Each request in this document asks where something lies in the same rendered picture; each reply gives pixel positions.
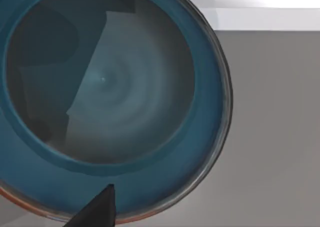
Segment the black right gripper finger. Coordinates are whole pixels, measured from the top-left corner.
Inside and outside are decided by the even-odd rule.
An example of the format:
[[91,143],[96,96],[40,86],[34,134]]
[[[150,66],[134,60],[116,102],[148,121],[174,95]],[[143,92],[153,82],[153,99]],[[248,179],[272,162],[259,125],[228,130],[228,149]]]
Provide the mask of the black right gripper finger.
[[115,225],[115,186],[109,184],[63,227],[114,227]]

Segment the blue ceramic plate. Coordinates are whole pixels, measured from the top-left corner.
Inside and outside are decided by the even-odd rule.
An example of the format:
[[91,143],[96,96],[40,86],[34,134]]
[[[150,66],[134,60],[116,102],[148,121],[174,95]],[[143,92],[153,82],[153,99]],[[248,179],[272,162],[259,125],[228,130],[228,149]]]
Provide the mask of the blue ceramic plate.
[[109,184],[115,224],[191,193],[233,89],[191,0],[0,0],[0,196],[67,223]]

